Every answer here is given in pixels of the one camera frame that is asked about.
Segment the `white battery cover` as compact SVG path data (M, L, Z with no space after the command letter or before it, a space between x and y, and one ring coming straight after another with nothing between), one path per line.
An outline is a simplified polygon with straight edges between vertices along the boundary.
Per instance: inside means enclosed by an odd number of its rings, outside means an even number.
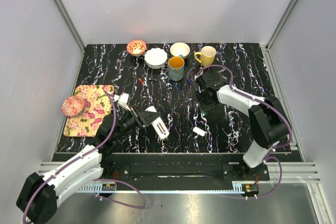
M195 126L193 128L193 132L196 133L197 135L200 135L200 136L205 136L206 135L206 132L202 129L200 129L199 127Z

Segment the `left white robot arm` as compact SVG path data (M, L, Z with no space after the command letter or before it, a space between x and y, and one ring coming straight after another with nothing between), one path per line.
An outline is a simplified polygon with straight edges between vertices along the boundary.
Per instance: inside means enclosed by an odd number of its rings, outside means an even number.
M111 155L116 139L137 127L151 125L159 117L153 106L145 110L132 106L121 119L112 111L81 152L42 175L30 174L16 201L23 212L23 223L46 223L69 196L87 183L115 179L118 173Z

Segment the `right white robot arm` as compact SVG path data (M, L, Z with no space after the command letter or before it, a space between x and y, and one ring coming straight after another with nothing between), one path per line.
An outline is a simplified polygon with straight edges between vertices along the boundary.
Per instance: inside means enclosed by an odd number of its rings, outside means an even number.
M290 124L280 101L275 96L257 97L226 82L216 82L209 72L199 75L195 81L199 86L197 98L205 110L224 104L248 116L253 142L243 155L238 171L241 178L252 179L270 151L288 141Z

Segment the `white remote control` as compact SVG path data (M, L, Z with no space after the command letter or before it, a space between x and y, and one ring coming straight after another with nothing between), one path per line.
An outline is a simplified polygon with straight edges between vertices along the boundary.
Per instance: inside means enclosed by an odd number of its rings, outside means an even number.
M168 138L169 136L169 131L164 124L162 118L160 117L159 113L157 112L156 108L154 106L150 106L146 109L147 112L153 112L155 119L152 121L151 125L155 129L158 137L163 140Z

